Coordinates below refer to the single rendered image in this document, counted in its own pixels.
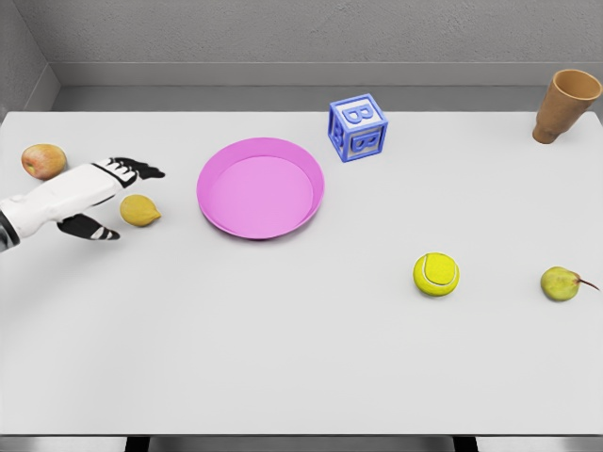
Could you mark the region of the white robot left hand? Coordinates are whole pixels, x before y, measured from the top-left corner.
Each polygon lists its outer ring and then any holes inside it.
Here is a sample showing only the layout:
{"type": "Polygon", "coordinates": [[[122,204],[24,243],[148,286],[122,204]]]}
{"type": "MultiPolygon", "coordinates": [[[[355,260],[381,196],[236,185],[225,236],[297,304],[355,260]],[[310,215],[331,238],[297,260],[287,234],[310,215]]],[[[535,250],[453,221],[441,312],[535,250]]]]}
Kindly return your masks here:
{"type": "Polygon", "coordinates": [[[127,157],[110,157],[70,169],[41,185],[48,218],[65,234],[90,241],[112,241],[120,235],[84,212],[107,202],[138,180],[160,179],[165,173],[127,157]]]}

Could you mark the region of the yellow lemon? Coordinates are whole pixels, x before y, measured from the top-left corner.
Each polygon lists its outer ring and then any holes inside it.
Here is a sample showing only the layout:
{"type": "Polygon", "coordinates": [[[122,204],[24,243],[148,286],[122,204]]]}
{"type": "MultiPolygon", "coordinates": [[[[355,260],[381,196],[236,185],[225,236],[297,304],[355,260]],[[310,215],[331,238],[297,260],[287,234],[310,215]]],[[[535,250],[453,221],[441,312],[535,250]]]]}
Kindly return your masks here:
{"type": "Polygon", "coordinates": [[[134,194],[126,196],[120,204],[122,219],[137,227],[145,227],[161,218],[155,203],[148,197],[134,194]]]}

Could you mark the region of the pink round plate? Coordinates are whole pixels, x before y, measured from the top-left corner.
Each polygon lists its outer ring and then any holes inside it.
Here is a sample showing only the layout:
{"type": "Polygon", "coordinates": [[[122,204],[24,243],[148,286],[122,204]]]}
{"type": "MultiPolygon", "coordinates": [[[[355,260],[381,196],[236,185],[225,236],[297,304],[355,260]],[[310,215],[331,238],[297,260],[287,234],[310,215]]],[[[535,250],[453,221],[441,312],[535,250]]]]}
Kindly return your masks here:
{"type": "Polygon", "coordinates": [[[253,137],[215,153],[196,186],[199,207],[218,229],[263,240],[289,234],[319,209],[325,191],[318,161],[277,137],[253,137]]]}

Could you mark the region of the red yellow apple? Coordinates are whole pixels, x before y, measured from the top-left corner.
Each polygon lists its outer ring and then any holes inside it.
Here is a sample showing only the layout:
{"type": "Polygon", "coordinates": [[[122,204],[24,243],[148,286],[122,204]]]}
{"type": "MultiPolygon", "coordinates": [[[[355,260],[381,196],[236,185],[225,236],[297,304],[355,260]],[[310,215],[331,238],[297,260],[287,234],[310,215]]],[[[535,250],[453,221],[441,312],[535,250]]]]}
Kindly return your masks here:
{"type": "Polygon", "coordinates": [[[67,156],[54,144],[41,143],[26,148],[21,155],[24,170],[38,180],[58,176],[67,166],[67,156]]]}

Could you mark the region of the blue letter B block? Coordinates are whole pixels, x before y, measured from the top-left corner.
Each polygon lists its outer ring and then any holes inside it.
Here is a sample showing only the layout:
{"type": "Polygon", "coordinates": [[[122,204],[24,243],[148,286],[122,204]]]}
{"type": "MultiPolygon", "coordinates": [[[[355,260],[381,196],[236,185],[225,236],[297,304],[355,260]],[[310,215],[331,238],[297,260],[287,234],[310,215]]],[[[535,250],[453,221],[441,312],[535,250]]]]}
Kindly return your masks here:
{"type": "Polygon", "coordinates": [[[381,153],[388,123],[369,93],[329,105],[328,137],[344,163],[381,153]]]}

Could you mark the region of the yellow tennis ball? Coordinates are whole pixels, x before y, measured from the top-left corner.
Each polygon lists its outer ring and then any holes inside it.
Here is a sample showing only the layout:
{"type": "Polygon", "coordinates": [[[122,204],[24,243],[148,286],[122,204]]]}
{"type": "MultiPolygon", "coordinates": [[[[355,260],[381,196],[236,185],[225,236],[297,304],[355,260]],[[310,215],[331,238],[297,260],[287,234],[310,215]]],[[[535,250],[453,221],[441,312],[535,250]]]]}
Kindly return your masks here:
{"type": "Polygon", "coordinates": [[[460,280],[460,269],[448,255],[429,252],[416,261],[413,279],[416,287],[425,295],[443,297],[456,289],[460,280]]]}

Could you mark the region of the brown tapered cup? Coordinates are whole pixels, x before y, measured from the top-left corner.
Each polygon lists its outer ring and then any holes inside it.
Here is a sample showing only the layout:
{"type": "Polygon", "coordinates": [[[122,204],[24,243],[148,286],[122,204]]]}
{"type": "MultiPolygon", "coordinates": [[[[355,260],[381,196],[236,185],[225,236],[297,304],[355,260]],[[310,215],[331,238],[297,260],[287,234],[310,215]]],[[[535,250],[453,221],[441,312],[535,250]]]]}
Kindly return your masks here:
{"type": "Polygon", "coordinates": [[[567,132],[603,94],[603,85],[593,75],[575,69],[556,72],[536,115],[532,137],[551,144],[567,132]]]}

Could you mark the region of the green pear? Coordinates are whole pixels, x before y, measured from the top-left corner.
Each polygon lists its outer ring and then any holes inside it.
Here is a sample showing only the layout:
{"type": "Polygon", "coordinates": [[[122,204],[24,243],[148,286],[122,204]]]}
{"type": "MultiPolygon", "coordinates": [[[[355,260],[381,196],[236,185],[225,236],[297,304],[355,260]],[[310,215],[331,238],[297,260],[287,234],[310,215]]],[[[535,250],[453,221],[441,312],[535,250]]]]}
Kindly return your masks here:
{"type": "Polygon", "coordinates": [[[553,301],[568,301],[574,298],[584,284],[599,291],[594,283],[582,279],[577,272],[562,266],[549,268],[540,280],[543,293],[553,301]]]}

